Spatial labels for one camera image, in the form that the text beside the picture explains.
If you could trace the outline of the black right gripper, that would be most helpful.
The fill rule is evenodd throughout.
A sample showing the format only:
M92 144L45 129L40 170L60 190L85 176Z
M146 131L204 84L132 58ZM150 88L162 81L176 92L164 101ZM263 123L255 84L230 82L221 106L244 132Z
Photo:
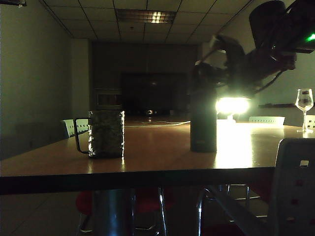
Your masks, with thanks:
M260 56L257 53L226 53L224 68L218 69L210 64L196 61L193 74L201 75L203 85L208 88L227 86L229 92L258 92L261 88L259 72Z

